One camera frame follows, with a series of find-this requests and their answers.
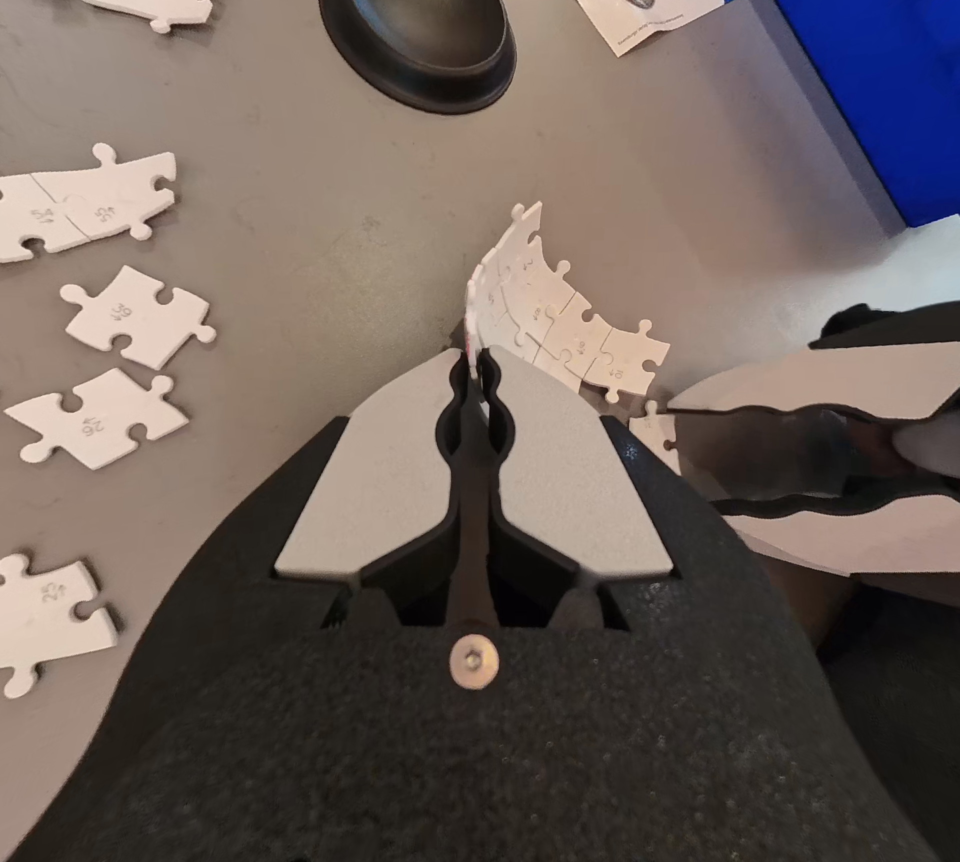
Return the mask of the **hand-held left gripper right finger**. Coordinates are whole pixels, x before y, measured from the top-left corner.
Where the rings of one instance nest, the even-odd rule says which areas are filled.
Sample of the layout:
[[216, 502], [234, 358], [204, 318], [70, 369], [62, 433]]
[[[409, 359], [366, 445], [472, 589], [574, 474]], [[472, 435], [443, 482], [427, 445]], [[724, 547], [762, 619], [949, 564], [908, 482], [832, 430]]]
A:
[[547, 626], [564, 597], [665, 579], [673, 560], [606, 418], [507, 350], [480, 380], [494, 452], [486, 571], [501, 626]]

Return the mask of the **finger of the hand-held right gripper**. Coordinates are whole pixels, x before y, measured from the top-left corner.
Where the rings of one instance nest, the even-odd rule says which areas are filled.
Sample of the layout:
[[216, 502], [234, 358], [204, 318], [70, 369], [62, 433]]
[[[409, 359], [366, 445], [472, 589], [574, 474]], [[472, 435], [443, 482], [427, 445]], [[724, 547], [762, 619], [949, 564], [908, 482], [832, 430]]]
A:
[[957, 573], [955, 488], [868, 488], [714, 507], [755, 554], [841, 577]]
[[948, 404], [958, 386], [957, 342], [806, 349], [714, 374], [674, 396], [668, 409], [793, 413], [825, 406], [869, 419], [922, 421]]

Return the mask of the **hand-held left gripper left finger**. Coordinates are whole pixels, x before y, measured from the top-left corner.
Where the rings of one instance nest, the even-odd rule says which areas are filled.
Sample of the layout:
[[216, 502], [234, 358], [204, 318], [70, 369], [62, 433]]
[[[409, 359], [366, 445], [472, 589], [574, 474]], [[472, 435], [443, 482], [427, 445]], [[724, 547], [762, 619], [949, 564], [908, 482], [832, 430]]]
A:
[[401, 624], [445, 624], [470, 376], [467, 353], [450, 347], [353, 410], [276, 557], [277, 578], [383, 592]]

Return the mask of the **single white puzzle piece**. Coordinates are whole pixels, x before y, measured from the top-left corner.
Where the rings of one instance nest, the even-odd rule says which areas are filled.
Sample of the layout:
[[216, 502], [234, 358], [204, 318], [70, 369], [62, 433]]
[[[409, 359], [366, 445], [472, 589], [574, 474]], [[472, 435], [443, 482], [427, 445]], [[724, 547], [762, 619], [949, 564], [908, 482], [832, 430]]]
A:
[[682, 475], [680, 455], [676, 448], [675, 421], [673, 414], [661, 412], [658, 402], [648, 398], [643, 413], [631, 417], [628, 428], [672, 472]]

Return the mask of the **curved assembled puzzle section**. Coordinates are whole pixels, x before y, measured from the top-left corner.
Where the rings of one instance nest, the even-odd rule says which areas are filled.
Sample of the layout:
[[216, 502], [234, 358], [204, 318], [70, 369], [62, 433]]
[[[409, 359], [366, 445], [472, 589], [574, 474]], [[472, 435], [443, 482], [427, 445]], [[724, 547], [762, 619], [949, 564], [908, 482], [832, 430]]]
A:
[[540, 235], [543, 204], [516, 204], [510, 225], [474, 268], [464, 294], [463, 335], [471, 370], [494, 346], [546, 372], [573, 392], [601, 389], [609, 404], [645, 396], [670, 344], [613, 327], [567, 280], [570, 263], [551, 267]]

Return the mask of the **spread of white puzzle pieces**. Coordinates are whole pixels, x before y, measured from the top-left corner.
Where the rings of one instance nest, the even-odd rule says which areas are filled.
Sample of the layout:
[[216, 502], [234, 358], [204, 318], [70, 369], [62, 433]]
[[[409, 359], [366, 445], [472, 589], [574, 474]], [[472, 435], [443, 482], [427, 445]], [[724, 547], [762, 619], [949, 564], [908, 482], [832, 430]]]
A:
[[[212, 12], [211, 0], [81, 1], [146, 19], [164, 36], [175, 26], [204, 24]], [[98, 162], [92, 169], [2, 176], [3, 264], [30, 260], [32, 242], [51, 255], [123, 233], [138, 241], [152, 236], [150, 220], [175, 202], [171, 190], [158, 187], [177, 178], [174, 153], [119, 162], [112, 146], [97, 143], [92, 155]], [[161, 370], [189, 340], [210, 344], [217, 332], [206, 323], [206, 300], [174, 288], [170, 299], [160, 302], [163, 288], [162, 281], [125, 265], [96, 294], [76, 284], [59, 289], [64, 302], [78, 307], [66, 325], [68, 336], [99, 352], [110, 352], [116, 339], [125, 337], [121, 357], [154, 376], [145, 388], [121, 368], [111, 368], [73, 388], [80, 402], [76, 411], [64, 408], [58, 392], [7, 408], [7, 417], [38, 436], [21, 449], [22, 461], [39, 464], [61, 450], [98, 471], [137, 450], [132, 428], [144, 427], [147, 439], [155, 441], [188, 424], [187, 416], [167, 402], [174, 383]], [[42, 664], [117, 644], [107, 608], [77, 615], [78, 605], [99, 595], [82, 560], [32, 574], [30, 557], [13, 553], [2, 557], [1, 575], [1, 668], [8, 672], [2, 692], [7, 699], [29, 693]]]

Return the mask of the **black round puzzle stand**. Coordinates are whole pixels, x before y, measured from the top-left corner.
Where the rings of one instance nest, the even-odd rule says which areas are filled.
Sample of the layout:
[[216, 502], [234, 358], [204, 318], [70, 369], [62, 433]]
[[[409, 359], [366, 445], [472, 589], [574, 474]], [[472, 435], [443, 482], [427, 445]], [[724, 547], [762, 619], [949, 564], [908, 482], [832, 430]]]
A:
[[408, 108], [480, 112], [515, 76], [517, 42], [502, 0], [318, 0], [318, 9], [349, 67]]

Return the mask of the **blue plastic bin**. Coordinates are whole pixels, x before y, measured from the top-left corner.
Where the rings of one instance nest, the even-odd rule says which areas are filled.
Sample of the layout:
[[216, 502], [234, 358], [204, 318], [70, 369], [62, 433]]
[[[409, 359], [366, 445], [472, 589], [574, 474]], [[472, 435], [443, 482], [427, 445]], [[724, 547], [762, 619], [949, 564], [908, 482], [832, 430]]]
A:
[[909, 228], [959, 211], [959, 0], [774, 0]]

